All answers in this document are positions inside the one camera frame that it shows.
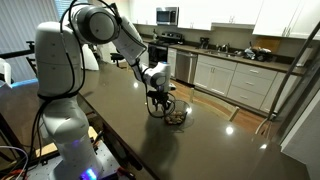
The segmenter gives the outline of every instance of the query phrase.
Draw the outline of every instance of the bowl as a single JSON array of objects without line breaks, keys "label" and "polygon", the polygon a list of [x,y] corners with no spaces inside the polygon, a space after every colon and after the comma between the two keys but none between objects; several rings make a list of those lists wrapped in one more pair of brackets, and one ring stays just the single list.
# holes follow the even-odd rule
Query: bowl
[{"label": "bowl", "polygon": [[169,125],[182,124],[186,120],[190,108],[189,104],[182,100],[175,100],[174,104],[174,110],[171,110],[172,112],[164,117],[165,122]]}]

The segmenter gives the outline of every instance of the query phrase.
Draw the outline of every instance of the stainless steel microwave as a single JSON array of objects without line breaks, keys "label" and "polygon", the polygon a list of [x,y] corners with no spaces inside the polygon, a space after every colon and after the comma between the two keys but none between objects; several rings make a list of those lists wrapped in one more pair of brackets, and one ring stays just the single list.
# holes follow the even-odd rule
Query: stainless steel microwave
[{"label": "stainless steel microwave", "polygon": [[178,25],[178,7],[158,7],[157,24],[159,25]]}]

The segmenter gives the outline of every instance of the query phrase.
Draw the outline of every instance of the kitchen counter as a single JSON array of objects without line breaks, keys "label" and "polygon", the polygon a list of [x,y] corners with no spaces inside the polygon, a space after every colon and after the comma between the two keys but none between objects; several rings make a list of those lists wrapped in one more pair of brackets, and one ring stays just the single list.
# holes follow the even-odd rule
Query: kitchen counter
[{"label": "kitchen counter", "polygon": [[86,77],[81,95],[156,179],[309,179],[278,145],[197,105],[181,126],[151,117],[131,73],[101,64]]},{"label": "kitchen counter", "polygon": [[[146,43],[153,41],[151,38],[142,38],[142,39]],[[266,68],[266,69],[283,72],[283,73],[286,73],[290,67],[290,65],[283,64],[283,63],[259,62],[259,61],[244,59],[242,57],[223,57],[219,55],[209,54],[209,53],[206,53],[206,51],[208,51],[209,49],[196,49],[194,46],[189,46],[189,45],[170,45],[169,47],[178,49],[178,50],[189,51],[192,53],[201,54],[205,56],[216,57],[216,58],[224,59],[227,61],[233,61],[237,63],[243,63],[243,64],[252,65],[256,67]],[[304,67],[295,67],[292,74],[297,76],[302,76],[305,71],[306,71],[306,68]]]}]

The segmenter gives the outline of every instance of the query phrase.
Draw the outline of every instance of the backsplash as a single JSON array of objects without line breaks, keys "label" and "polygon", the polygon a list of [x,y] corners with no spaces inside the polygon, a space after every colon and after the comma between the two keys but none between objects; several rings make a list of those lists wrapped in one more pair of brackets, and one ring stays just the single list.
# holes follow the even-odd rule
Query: backsplash
[{"label": "backsplash", "polygon": [[[194,30],[194,29],[182,29],[175,26],[150,26],[150,25],[135,25],[139,33],[152,35],[153,29],[156,30],[157,34],[161,34],[164,31],[179,32],[185,36],[186,41],[199,42],[200,37],[210,38],[210,44],[227,44],[237,49],[245,49],[249,47],[249,42],[255,44],[258,36],[252,35],[252,29],[237,29],[237,28],[220,28],[215,27],[214,30]],[[303,46],[305,40],[303,39],[292,39],[282,38],[277,52],[274,54],[281,56],[295,57],[300,48]],[[313,41],[312,46],[318,47],[320,41]]]}]

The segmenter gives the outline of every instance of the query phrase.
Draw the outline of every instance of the stove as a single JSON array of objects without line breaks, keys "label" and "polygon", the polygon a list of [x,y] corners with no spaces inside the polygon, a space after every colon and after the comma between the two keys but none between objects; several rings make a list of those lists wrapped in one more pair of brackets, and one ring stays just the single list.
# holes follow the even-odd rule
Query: stove
[{"label": "stove", "polygon": [[163,32],[158,40],[149,42],[149,67],[156,67],[158,62],[167,62],[168,47],[182,42],[183,35],[174,32]]}]

